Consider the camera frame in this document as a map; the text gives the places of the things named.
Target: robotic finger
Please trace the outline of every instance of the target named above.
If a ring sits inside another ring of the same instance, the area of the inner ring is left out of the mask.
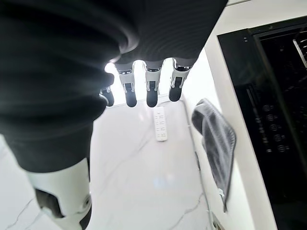
[[[115,64],[119,73],[120,82],[124,88],[126,103],[129,107],[134,107],[137,103],[135,95],[135,80],[133,62],[128,64]]]
[[[114,96],[113,96],[113,93],[111,91],[111,87],[108,86],[104,89],[101,89],[100,90],[100,93],[99,93],[99,96],[103,99],[105,99],[106,101],[106,105],[108,107],[111,107],[114,105]]]
[[[146,102],[149,107],[155,107],[158,102],[158,89],[163,60],[143,63],[146,78],[147,97]]]
[[[183,83],[195,62],[196,59],[173,58],[173,73],[168,95],[171,101],[176,102],[180,99]]]

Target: white remote control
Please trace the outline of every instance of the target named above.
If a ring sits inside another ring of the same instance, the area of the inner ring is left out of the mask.
[[[157,141],[167,140],[167,130],[165,122],[165,113],[163,107],[155,107],[153,109],[153,119],[155,127],[155,137]]]

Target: black sleeve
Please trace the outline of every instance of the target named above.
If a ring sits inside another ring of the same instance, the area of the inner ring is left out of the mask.
[[[105,109],[104,65],[118,44],[48,11],[0,2],[0,133],[19,165],[50,172],[89,156],[93,121]]]

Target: marble countertop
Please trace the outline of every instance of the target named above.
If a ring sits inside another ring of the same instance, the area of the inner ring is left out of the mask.
[[[160,98],[168,140],[155,139],[153,109],[109,108],[91,146],[93,214],[88,230],[210,230],[183,102]],[[0,230],[59,230],[0,140]]]

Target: gray towel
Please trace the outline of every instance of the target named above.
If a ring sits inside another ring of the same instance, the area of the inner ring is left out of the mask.
[[[236,145],[236,135],[219,111],[207,100],[196,105],[192,122],[202,136],[215,183],[219,189],[226,212],[230,178]]]

